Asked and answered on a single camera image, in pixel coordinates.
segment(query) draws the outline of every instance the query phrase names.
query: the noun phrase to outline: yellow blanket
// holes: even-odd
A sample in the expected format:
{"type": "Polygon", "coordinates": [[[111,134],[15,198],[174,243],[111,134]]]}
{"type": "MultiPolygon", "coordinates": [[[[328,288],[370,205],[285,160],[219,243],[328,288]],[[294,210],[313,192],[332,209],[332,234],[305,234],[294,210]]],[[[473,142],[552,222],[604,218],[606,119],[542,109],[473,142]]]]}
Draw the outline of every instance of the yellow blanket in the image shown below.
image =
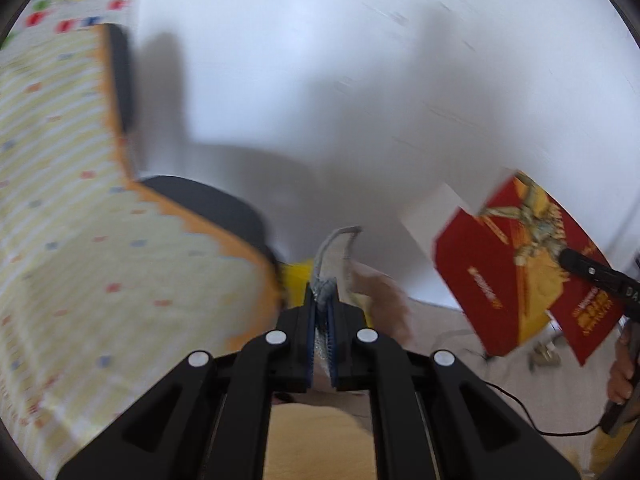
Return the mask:
{"type": "Polygon", "coordinates": [[[102,34],[0,72],[0,418],[46,479],[190,351],[277,315],[260,254],[131,178],[102,34]]]}

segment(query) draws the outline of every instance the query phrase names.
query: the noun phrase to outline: fingers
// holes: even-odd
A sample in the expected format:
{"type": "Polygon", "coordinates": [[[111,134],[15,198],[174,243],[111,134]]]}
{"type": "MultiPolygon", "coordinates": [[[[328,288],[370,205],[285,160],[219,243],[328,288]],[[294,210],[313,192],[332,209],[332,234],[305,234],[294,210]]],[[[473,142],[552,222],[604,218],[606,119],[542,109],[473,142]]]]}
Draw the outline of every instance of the fingers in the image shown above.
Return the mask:
{"type": "Polygon", "coordinates": [[[628,345],[628,337],[623,339],[623,337],[621,336],[620,339],[618,339],[618,341],[616,342],[615,365],[620,370],[622,375],[627,380],[630,380],[631,377],[634,376],[634,371],[636,367],[634,366],[634,363],[631,360],[631,356],[629,355],[629,348],[627,345],[628,345]]]}
{"type": "Polygon", "coordinates": [[[391,277],[359,262],[352,262],[351,291],[370,297],[369,313],[376,330],[391,336],[401,345],[412,340],[408,298],[391,277]]]}
{"type": "Polygon", "coordinates": [[[624,346],[627,346],[629,344],[629,338],[630,337],[631,337],[631,328],[627,324],[622,329],[622,334],[620,335],[620,338],[618,339],[618,342],[620,344],[623,344],[624,346]]]}
{"type": "Polygon", "coordinates": [[[613,363],[609,373],[609,383],[607,384],[607,397],[613,402],[623,404],[631,397],[632,392],[633,388],[623,371],[618,367],[618,363],[613,363]]]}
{"type": "Polygon", "coordinates": [[[633,388],[629,381],[634,376],[636,366],[629,355],[630,329],[625,327],[616,341],[616,361],[609,371],[607,397],[617,404],[624,404],[632,395],[633,388]]]}

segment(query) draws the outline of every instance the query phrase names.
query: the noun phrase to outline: red book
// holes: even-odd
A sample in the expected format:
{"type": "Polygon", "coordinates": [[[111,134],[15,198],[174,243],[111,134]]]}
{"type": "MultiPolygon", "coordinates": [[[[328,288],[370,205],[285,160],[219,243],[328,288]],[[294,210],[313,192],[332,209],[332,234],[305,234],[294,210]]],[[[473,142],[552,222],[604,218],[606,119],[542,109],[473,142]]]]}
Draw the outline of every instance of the red book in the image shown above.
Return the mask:
{"type": "Polygon", "coordinates": [[[520,172],[478,216],[459,209],[440,234],[436,268],[488,354],[508,354],[551,313],[582,365],[615,327],[622,306],[560,267],[565,247],[607,263],[569,213],[520,172]]]}

